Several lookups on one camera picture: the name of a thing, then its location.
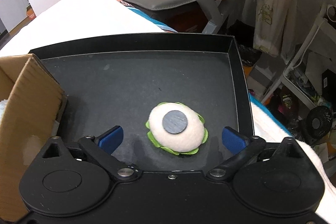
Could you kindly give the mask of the black shallow tray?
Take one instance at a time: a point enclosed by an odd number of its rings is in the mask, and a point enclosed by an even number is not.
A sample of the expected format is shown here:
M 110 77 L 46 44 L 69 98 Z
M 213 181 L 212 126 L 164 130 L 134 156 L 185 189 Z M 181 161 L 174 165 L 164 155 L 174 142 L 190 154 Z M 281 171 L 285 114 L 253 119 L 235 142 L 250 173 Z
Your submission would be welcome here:
M 160 33 L 72 40 L 31 50 L 65 91 L 58 129 L 66 142 L 123 129 L 114 151 L 143 170 L 207 171 L 230 157 L 229 126 L 254 134 L 248 89 L 232 36 Z M 180 102 L 205 119 L 209 138 L 193 156 L 155 148 L 146 121 L 161 102 Z

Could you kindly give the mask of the brown cardboard box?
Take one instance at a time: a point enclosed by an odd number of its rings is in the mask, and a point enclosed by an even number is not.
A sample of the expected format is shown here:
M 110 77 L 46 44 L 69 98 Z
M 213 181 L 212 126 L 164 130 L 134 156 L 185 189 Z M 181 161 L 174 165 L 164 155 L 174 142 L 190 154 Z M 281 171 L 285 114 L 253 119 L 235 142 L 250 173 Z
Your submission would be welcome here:
M 19 182 L 45 142 L 56 134 L 66 96 L 34 54 L 1 58 L 1 219 L 27 212 Z

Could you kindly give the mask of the small black fan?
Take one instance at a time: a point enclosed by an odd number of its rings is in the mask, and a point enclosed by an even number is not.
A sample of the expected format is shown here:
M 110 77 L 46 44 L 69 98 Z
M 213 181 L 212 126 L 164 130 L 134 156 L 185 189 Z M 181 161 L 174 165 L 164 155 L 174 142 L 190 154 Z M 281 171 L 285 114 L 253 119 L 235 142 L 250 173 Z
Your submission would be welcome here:
M 306 117 L 306 129 L 310 137 L 321 139 L 333 124 L 333 113 L 327 106 L 317 106 L 310 110 Z

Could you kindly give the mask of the white plastic bag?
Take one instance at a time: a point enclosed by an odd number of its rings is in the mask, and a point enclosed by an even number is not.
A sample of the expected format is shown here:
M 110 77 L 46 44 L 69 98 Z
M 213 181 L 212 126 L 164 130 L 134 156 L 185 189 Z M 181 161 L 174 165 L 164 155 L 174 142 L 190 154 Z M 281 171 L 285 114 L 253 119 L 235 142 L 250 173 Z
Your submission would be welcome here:
M 256 0 L 253 47 L 288 63 L 294 55 L 297 0 Z

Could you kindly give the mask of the plush burger toy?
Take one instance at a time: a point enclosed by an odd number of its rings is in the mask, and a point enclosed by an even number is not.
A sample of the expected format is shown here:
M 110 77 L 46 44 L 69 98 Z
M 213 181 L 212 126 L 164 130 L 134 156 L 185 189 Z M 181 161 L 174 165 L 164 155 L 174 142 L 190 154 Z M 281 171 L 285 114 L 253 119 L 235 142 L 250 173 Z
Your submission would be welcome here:
M 204 118 L 180 102 L 159 103 L 145 126 L 154 147 L 176 156 L 196 154 L 209 137 Z

